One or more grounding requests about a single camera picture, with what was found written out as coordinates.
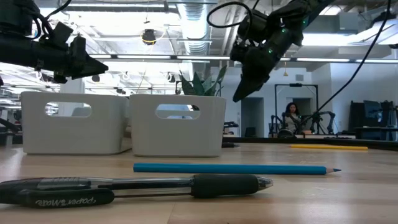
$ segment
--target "pen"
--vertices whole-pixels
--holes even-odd
[[[166,164],[135,163],[135,172],[168,172],[194,174],[285,174],[325,175],[340,169],[307,165],[246,165],[246,164]]]
[[[122,178],[57,177],[0,183],[0,203],[33,208],[87,207],[115,198],[191,195],[213,198],[249,195],[272,186],[250,174],[197,174],[192,177]]]

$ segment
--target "woman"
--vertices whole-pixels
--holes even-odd
[[[300,112],[299,109],[297,108],[297,105],[293,102],[289,103],[286,106],[286,110],[285,110],[285,125],[286,125],[286,129],[288,129],[291,132],[295,132],[297,127],[296,124],[294,123],[293,119],[290,116],[287,116],[288,114],[291,115],[291,117],[293,117],[294,120],[296,121],[301,121],[300,119]]]

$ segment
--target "white storage bin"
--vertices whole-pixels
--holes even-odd
[[[28,154],[117,154],[131,148],[123,142],[128,99],[120,96],[23,92],[22,128]],[[86,103],[72,116],[50,116],[50,102]]]
[[[157,110],[159,105],[166,104],[196,105],[200,110]],[[226,100],[221,97],[131,95],[130,119],[134,155],[219,156],[223,140],[225,106]],[[176,119],[178,116],[190,116],[193,119]]]

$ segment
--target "yellow pencil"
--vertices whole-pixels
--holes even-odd
[[[329,145],[316,145],[316,144],[293,144],[290,145],[293,149],[340,149],[340,150],[368,150],[365,146],[329,146]]]

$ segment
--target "potted plant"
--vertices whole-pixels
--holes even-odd
[[[210,75],[205,81],[201,81],[198,74],[195,72],[193,74],[192,85],[189,81],[187,81],[184,76],[181,74],[180,79],[182,83],[182,90],[185,95],[194,95],[194,96],[216,96],[220,92],[223,87],[220,87],[218,90],[217,83],[222,82],[224,79],[224,75],[226,72],[226,66],[220,69],[218,73],[217,79],[213,84],[212,76]]]

